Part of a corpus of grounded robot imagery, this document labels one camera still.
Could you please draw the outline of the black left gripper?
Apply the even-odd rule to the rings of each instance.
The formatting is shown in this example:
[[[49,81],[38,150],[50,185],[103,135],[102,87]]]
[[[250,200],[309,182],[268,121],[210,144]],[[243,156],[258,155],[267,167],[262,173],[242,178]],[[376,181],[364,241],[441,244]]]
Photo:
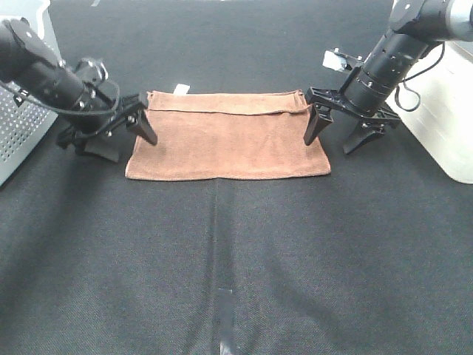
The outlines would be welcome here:
[[[157,145],[157,134],[146,116],[149,101],[145,92],[112,99],[92,85],[67,84],[55,89],[55,102],[69,124],[56,138],[63,149],[73,146],[78,155],[118,162],[119,151],[109,138],[122,125],[148,144]]]

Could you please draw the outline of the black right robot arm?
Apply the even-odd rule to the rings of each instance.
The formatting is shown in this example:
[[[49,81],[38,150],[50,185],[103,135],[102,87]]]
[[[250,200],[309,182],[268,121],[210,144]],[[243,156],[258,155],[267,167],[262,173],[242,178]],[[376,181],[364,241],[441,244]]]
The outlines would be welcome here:
[[[397,1],[387,31],[365,60],[338,54],[348,76],[339,89],[307,90],[310,116],[304,143],[311,145],[332,123],[337,110],[357,120],[343,145],[345,154],[384,136],[401,122],[387,104],[407,73],[430,51],[447,41],[472,41],[471,1]]]

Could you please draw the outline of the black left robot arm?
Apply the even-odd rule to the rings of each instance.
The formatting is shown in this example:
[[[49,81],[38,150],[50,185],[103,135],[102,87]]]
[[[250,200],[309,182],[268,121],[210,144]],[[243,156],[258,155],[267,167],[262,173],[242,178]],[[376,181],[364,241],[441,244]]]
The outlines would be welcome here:
[[[73,145],[79,155],[116,162],[119,153],[106,139],[122,125],[152,146],[157,144],[146,117],[146,92],[122,96],[115,84],[114,95],[108,95],[102,85],[109,81],[101,60],[82,58],[71,68],[26,21],[1,21],[1,85],[18,85],[15,97],[56,112],[68,122],[56,139],[59,147]]]

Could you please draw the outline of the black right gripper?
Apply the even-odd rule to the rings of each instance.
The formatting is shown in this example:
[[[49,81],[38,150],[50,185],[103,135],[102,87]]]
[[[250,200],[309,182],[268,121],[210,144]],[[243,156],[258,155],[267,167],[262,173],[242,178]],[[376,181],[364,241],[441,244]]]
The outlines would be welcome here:
[[[361,146],[382,138],[385,125],[396,128],[401,122],[399,115],[386,103],[376,113],[365,113],[356,109],[348,99],[335,89],[316,89],[310,87],[306,94],[310,106],[310,117],[304,133],[304,144],[311,145],[319,134],[332,122],[331,111],[336,110],[358,119],[354,130],[343,143],[344,154],[349,155]]]

